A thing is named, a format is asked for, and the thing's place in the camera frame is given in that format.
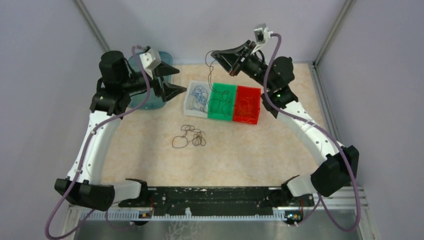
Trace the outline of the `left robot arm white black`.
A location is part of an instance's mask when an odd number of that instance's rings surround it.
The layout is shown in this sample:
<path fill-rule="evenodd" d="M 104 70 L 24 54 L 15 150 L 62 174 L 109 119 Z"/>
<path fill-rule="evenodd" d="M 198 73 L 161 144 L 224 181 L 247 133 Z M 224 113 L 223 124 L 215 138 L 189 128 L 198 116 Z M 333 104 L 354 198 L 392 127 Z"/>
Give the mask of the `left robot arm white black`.
<path fill-rule="evenodd" d="M 67 176 L 54 184 L 63 201 L 103 212 L 123 201 L 131 200 L 138 207 L 149 203 L 150 193 L 143 180 L 128 178 L 118 183 L 102 183 L 106 155 L 118 126 L 129 113 L 132 94 L 155 95 L 168 102 L 187 89 L 165 80 L 179 70 L 161 60 L 157 51 L 149 49 L 137 55 L 136 60 L 141 62 L 139 71 L 118 50 L 101 56 L 101 78 L 91 100 L 85 140 Z"/>

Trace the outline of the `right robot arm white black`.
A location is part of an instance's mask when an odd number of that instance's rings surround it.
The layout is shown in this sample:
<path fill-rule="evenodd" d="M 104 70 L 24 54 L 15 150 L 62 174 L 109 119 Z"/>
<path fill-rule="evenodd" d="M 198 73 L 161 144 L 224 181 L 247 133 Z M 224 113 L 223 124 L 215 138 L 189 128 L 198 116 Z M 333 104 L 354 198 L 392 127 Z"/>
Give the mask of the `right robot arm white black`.
<path fill-rule="evenodd" d="M 306 112 L 289 87 L 295 78 L 292 58 L 279 56 L 266 63 L 263 56 L 254 52 L 256 46 L 255 42 L 247 40 L 235 48 L 213 50 L 211 57 L 230 76 L 243 72 L 266 86 L 261 95 L 263 106 L 295 133 L 317 164 L 313 173 L 294 176 L 281 185 L 283 203 L 295 206 L 307 194 L 329 197 L 356 179 L 359 151 L 353 145 L 346 147 L 332 140 Z"/>

